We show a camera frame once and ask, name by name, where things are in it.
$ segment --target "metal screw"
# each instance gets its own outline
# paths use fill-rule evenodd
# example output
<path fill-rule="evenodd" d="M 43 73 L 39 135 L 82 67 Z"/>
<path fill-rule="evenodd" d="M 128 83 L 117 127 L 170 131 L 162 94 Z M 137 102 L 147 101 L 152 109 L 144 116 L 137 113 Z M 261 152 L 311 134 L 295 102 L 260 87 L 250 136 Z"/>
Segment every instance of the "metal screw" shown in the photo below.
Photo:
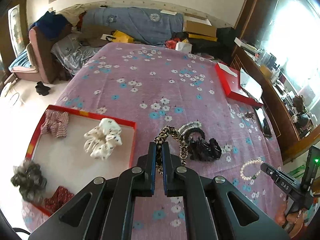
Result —
<path fill-rule="evenodd" d="M 133 167 L 131 170 L 133 173 L 140 173 L 142 169 L 140 167 Z"/>
<path fill-rule="evenodd" d="M 98 185 L 98 184 L 103 183 L 103 181 L 104 181 L 104 178 L 103 178 L 103 177 L 96 177 L 96 178 L 93 180 L 93 183 Z"/>
<path fill-rule="evenodd" d="M 185 173 L 185 172 L 187 172 L 187 169 L 185 167 L 180 166 L 177 168 L 177 172 L 178 173 Z"/>
<path fill-rule="evenodd" d="M 218 183 L 218 184 L 222 184 L 222 183 L 225 183 L 226 179 L 222 176 L 217 176 L 214 178 L 215 182 Z"/>

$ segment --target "pearl bracelet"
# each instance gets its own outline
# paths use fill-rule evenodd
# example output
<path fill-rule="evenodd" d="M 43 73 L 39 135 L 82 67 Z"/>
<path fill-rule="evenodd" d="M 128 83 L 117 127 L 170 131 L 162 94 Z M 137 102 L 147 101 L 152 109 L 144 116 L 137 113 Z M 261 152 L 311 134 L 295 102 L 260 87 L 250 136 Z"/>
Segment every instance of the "pearl bracelet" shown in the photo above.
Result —
<path fill-rule="evenodd" d="M 246 166 L 250 165 L 250 164 L 262 164 L 263 161 L 261 160 L 261 158 L 259 157 L 258 159 L 256 160 L 252 160 L 252 161 L 248 161 L 246 162 L 245 164 L 242 165 L 241 169 L 240 169 L 240 177 L 243 179 L 243 180 L 251 180 L 251 179 L 256 179 L 257 176 L 261 173 L 261 170 L 259 170 L 254 176 L 250 176 L 250 177 L 246 177 L 243 175 L 243 170 Z"/>
<path fill-rule="evenodd" d="M 200 127 L 201 127 L 201 123 L 198 122 L 198 121 L 188 122 L 187 124 L 182 125 L 181 128 L 178 130 L 178 132 L 181 133 L 181 132 L 184 130 L 184 128 L 186 128 L 186 127 L 188 127 L 188 126 L 190 126 L 190 125 L 192 125 L 192 127 L 187 128 L 182 134 L 185 134 L 186 131 L 187 131 L 187 130 L 190 130 L 191 128 L 197 128 L 197 127 L 200 128 Z"/>

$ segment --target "white floor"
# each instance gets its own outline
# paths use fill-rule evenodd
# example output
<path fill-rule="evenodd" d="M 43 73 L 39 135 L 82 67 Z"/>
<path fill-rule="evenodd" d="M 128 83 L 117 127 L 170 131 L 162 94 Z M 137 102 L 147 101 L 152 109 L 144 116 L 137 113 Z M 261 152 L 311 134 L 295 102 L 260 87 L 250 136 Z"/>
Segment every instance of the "white floor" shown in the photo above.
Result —
<path fill-rule="evenodd" d="M 68 82 L 55 81 L 47 96 L 36 93 L 35 82 L 20 80 L 5 98 L 0 98 L 0 208 L 12 227 L 26 229 L 22 215 L 19 189 L 10 178 L 12 167 L 19 165 L 26 155 L 32 134 L 48 105 L 56 102 Z M 18 92 L 14 106 L 8 104 Z"/>

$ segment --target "black shoe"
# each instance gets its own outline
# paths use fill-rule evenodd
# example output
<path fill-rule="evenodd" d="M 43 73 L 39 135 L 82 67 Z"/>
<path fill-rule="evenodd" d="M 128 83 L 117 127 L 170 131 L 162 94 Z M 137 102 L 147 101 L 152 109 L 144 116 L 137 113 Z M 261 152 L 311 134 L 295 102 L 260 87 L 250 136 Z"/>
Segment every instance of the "black shoe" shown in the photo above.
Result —
<path fill-rule="evenodd" d="M 46 89 L 48 91 L 51 89 L 50 87 L 45 86 L 41 81 L 37 82 L 37 86 L 40 86 L 41 88 Z"/>
<path fill-rule="evenodd" d="M 36 91 L 39 95 L 46 96 L 49 94 L 49 91 L 42 86 L 36 85 Z"/>

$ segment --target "leopard print scrunchie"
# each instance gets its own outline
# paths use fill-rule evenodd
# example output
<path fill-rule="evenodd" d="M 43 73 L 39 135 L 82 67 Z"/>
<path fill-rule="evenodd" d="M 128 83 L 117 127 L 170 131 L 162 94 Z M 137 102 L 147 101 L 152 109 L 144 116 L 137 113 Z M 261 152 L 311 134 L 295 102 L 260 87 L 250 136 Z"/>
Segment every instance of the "leopard print scrunchie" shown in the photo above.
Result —
<path fill-rule="evenodd" d="M 155 138 L 156 143 L 156 169 L 159 171 L 161 175 L 163 175 L 163 167 L 162 167 L 162 144 L 166 141 L 168 136 L 171 135 L 173 139 L 178 141 L 179 149 L 180 149 L 180 160 L 182 166 L 186 165 L 186 159 L 188 157 L 188 148 L 187 144 L 183 139 L 183 135 L 178 132 L 172 126 L 165 126 L 162 128 L 159 135 Z"/>

